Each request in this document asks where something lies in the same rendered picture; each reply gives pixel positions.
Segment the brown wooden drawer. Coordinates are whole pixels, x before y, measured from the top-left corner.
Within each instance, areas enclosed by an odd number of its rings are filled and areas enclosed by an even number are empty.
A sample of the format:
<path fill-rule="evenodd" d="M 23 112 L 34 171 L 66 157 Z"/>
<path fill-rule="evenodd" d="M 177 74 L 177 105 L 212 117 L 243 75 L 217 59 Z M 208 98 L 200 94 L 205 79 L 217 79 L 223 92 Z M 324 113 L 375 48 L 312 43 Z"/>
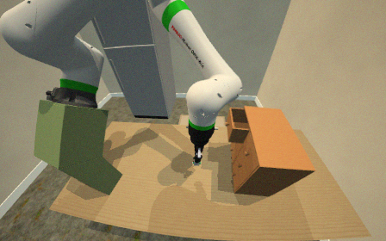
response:
<path fill-rule="evenodd" d="M 230 108 L 225 126 L 227 126 L 228 142 L 243 144 L 250 131 L 245 109 Z"/>
<path fill-rule="evenodd" d="M 237 167 L 237 158 L 233 164 L 233 183 L 234 183 L 234 191 L 240 186 L 240 176 L 239 176 L 239 168 Z"/>
<path fill-rule="evenodd" d="M 247 170 L 246 170 L 246 160 L 244 156 L 243 147 L 238 155 L 238 163 L 237 167 L 239 167 L 239 173 L 240 173 L 240 185 L 248 178 L 247 176 Z"/>
<path fill-rule="evenodd" d="M 236 152 L 236 145 L 235 145 L 235 143 L 231 143 L 231 147 L 232 147 L 232 148 L 230 148 L 230 151 L 232 151 L 232 160 L 233 160 L 233 162 L 234 162 L 234 160 L 235 160 L 236 157 L 237 157 L 237 152 Z"/>
<path fill-rule="evenodd" d="M 241 143 L 236 143 L 237 155 L 238 155 L 238 153 L 239 153 L 240 148 L 241 148 L 242 145 L 243 145 L 243 144 L 241 144 Z"/>
<path fill-rule="evenodd" d="M 243 145 L 243 149 L 244 156 L 246 159 L 247 173 L 248 176 L 250 176 L 258 168 L 258 159 L 255 152 L 251 133 L 248 134 L 246 141 Z"/>

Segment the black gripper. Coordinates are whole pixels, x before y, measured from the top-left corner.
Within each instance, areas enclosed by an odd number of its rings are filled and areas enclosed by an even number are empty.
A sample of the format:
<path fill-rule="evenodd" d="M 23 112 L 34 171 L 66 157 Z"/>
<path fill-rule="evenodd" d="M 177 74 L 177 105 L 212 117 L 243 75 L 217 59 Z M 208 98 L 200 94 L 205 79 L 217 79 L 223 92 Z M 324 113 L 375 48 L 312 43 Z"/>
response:
<path fill-rule="evenodd" d="M 193 157 L 194 166 L 199 166 L 199 163 L 201 162 L 201 159 L 202 159 L 201 152 L 204 148 L 204 145 L 206 145 L 209 142 L 209 139 L 205 141 L 198 141 L 190 137 L 190 140 L 194 144 L 194 148 L 195 148 L 195 156 Z"/>

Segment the orange chest of drawers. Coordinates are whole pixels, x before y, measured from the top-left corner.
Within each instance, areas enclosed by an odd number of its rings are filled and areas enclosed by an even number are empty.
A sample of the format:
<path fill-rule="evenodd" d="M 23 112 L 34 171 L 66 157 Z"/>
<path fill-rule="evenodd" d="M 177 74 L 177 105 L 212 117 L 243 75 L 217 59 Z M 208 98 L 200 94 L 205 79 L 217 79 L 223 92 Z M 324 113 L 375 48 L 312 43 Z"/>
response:
<path fill-rule="evenodd" d="M 281 109 L 244 109 L 258 168 L 235 194 L 272 196 L 316 171 Z"/>

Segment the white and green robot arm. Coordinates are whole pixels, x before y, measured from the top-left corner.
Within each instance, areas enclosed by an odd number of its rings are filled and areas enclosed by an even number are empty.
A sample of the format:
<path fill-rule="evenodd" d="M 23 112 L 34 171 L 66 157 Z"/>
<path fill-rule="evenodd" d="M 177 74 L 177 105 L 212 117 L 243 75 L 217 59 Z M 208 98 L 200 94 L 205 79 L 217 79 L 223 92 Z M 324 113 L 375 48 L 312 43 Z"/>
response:
<path fill-rule="evenodd" d="M 1 16 L 1 35 L 14 50 L 61 69 L 60 88 L 47 91 L 47 100 L 97 108 L 95 97 L 104 56 L 76 34 L 115 1 L 25 0 Z M 215 120 L 219 111 L 239 97 L 242 82 L 210 43 L 184 0 L 149 0 L 149 3 L 205 78 L 187 92 L 186 128 L 191 138 L 208 140 L 218 130 Z"/>

